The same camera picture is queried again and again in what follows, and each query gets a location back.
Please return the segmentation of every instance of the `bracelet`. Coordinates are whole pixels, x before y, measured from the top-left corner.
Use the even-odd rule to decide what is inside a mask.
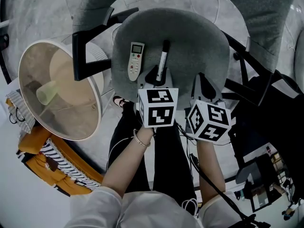
[[[137,131],[136,129],[133,130],[134,139],[136,139],[136,141],[137,141],[139,144],[141,144],[141,145],[143,145],[144,147],[148,148],[148,147],[151,145],[151,143],[149,143],[148,145],[145,145],[144,143],[142,143],[142,142],[137,138],[137,136],[136,136],[136,131]]]

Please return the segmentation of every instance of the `air conditioner remote control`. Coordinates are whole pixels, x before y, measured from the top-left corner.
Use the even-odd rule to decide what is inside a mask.
[[[128,64],[128,75],[131,81],[135,81],[141,72],[143,59],[143,43],[132,42],[130,59]]]

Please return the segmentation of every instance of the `black pants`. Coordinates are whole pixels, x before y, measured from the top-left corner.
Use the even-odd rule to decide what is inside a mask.
[[[131,102],[125,103],[123,106],[123,116],[114,131],[110,144],[108,167],[130,143],[133,130],[139,130],[142,126],[138,120],[140,117],[135,116],[133,106],[134,103]],[[172,127],[158,128],[154,139],[155,174],[153,190],[171,196],[179,205],[184,200],[196,199],[189,164],[181,144],[177,124],[175,123]],[[135,191],[150,191],[144,158],[126,193]]]

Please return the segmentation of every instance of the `remote display screen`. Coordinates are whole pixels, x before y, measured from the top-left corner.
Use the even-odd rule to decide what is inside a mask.
[[[136,46],[136,45],[133,45],[132,46],[132,53],[141,53],[142,52],[142,46]]]

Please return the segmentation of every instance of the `white cube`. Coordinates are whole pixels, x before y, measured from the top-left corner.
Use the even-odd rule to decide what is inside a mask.
[[[144,127],[173,126],[179,90],[170,89],[139,89],[139,112]]]
[[[230,110],[196,100],[187,117],[195,139],[216,143],[231,129]]]

